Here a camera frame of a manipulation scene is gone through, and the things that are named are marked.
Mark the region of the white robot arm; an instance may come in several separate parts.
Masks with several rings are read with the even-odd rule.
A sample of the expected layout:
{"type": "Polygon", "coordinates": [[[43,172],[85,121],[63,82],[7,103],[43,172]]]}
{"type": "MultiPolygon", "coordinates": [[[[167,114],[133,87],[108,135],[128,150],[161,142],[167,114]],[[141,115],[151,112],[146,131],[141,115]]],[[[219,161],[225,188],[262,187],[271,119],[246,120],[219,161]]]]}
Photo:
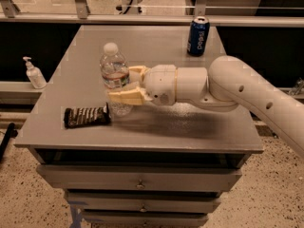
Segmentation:
{"type": "Polygon", "coordinates": [[[304,157],[304,104],[236,57],[220,56],[208,68],[157,65],[129,70],[131,83],[109,91],[110,101],[127,105],[188,103],[212,111],[231,111],[242,105],[304,157]]]}

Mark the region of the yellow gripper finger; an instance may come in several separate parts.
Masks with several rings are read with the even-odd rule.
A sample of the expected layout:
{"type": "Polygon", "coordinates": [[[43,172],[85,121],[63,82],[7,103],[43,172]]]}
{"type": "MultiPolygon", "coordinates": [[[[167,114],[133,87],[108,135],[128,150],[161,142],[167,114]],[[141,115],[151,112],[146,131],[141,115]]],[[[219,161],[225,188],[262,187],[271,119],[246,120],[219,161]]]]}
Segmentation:
{"type": "Polygon", "coordinates": [[[150,70],[147,66],[130,66],[128,69],[130,82],[138,82],[140,85],[143,84],[144,76],[150,70]]]}
{"type": "Polygon", "coordinates": [[[146,90],[139,86],[129,90],[111,91],[108,93],[108,99],[113,103],[126,105],[144,105],[146,102],[152,101],[146,90]]]}

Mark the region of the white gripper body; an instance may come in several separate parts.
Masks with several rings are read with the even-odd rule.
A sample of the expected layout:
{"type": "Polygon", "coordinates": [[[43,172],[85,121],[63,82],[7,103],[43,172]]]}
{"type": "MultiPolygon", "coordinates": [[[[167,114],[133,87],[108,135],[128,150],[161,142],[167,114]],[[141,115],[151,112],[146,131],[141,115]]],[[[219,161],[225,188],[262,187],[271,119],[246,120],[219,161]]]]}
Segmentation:
{"type": "Polygon", "coordinates": [[[154,105],[175,103],[176,73],[177,68],[174,65],[157,65],[145,73],[143,84],[154,105]]]}

